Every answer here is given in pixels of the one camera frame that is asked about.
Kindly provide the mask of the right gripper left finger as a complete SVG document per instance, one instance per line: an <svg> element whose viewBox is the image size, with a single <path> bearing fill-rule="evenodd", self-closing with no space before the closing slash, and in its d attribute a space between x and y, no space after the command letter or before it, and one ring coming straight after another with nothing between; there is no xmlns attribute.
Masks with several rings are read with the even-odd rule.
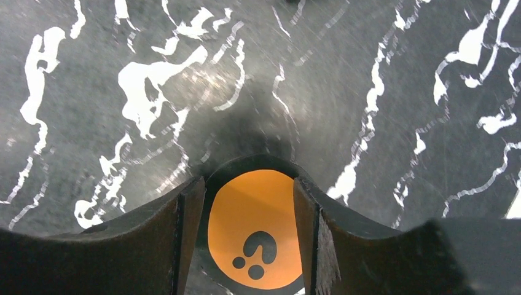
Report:
<svg viewBox="0 0 521 295"><path fill-rule="evenodd" d="M183 294L203 178L79 234L1 231L2 294Z"/></svg>

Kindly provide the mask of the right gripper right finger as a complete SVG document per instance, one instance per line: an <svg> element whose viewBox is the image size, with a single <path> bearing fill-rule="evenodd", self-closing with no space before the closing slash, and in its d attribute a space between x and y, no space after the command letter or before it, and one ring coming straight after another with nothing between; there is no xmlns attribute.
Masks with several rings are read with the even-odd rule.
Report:
<svg viewBox="0 0 521 295"><path fill-rule="evenodd" d="M379 224L294 180L294 212L307 294L472 294L437 221L407 232Z"/></svg>

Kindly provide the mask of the orange black round coaster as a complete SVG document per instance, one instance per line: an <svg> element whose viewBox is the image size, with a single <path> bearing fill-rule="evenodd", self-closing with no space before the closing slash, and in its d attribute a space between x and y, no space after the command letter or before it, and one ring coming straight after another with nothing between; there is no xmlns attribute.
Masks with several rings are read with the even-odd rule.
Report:
<svg viewBox="0 0 521 295"><path fill-rule="evenodd" d="M268 154L230 160L205 178L197 250L227 294L303 294L294 212L295 163Z"/></svg>

